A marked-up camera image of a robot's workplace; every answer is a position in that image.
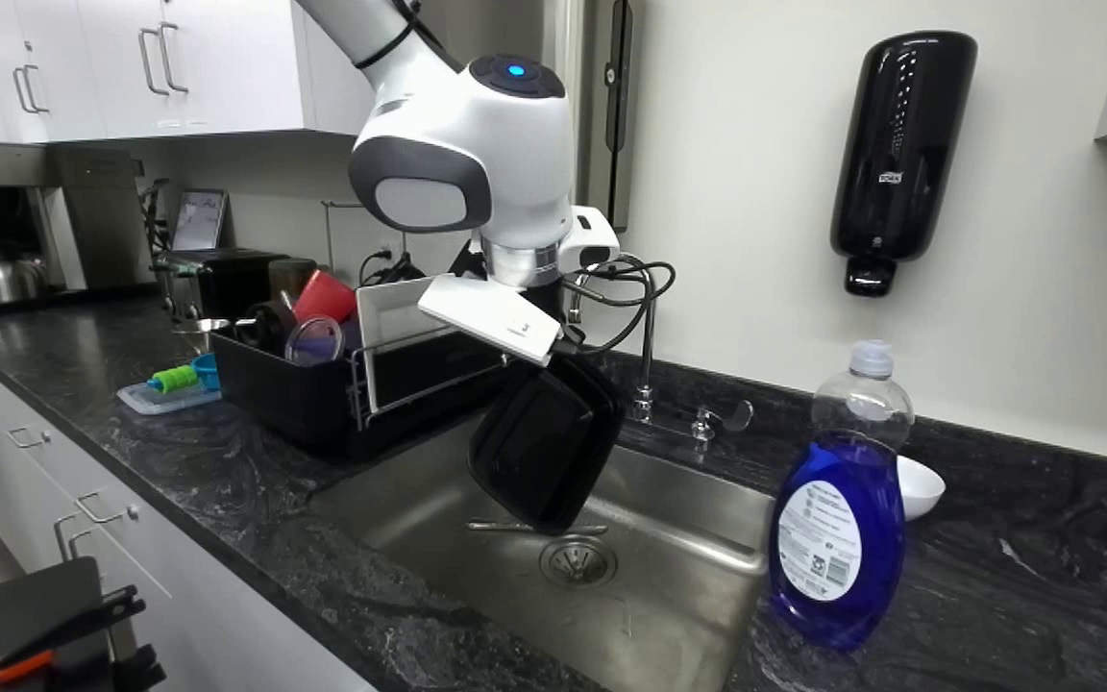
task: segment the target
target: white wall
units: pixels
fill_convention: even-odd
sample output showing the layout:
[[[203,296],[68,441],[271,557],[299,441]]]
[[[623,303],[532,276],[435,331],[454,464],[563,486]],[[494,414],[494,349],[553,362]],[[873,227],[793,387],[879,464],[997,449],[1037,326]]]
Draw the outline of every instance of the white wall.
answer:
[[[1107,0],[640,13],[627,247],[681,268],[656,359],[814,387],[854,340],[879,335],[924,414],[1107,454],[1107,150],[1091,148]],[[930,254],[900,268],[888,302],[854,302],[827,244],[854,86],[873,41],[918,29],[982,41],[973,104]],[[239,239],[310,259],[328,247],[321,199],[350,198],[342,159],[155,167],[232,189]],[[362,212],[337,214],[336,234],[387,239]]]

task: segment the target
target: granite countertop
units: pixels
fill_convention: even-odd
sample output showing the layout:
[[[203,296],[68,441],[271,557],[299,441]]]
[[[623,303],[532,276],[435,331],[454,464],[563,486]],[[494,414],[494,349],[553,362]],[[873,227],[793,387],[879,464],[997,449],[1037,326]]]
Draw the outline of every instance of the granite countertop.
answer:
[[[155,302],[0,314],[0,380],[378,690],[592,690],[473,609],[322,526],[308,503],[356,464],[321,462],[232,405],[141,420],[116,387],[189,362]],[[656,393],[758,405],[711,475],[781,487],[802,395],[663,371]],[[656,445],[663,430],[627,427]],[[758,599],[725,690],[1107,690],[1107,462],[918,422],[951,480],[857,654],[822,654]]]

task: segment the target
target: stainless steel sink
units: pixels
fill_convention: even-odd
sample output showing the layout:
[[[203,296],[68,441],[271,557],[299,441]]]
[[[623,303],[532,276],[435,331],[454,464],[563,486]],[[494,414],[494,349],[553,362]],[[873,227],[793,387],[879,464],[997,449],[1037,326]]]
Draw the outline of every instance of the stainless steel sink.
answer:
[[[567,540],[471,477],[476,420],[342,480],[317,516],[605,690],[719,690],[764,572],[764,491],[617,449]]]

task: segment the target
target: white bowl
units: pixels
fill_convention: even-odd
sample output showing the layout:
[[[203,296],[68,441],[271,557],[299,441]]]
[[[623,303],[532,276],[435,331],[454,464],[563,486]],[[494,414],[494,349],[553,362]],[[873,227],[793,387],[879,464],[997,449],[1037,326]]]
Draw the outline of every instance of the white bowl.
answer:
[[[904,519],[930,516],[930,509],[946,491],[946,480],[916,459],[895,459],[895,477],[900,477]]]

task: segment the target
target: sink drain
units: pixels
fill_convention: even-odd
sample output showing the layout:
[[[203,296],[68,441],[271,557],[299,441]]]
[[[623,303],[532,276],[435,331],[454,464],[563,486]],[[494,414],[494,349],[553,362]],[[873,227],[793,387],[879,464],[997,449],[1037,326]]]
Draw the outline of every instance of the sink drain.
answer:
[[[558,540],[544,549],[544,572],[558,585],[597,585],[619,572],[619,554],[588,535]]]

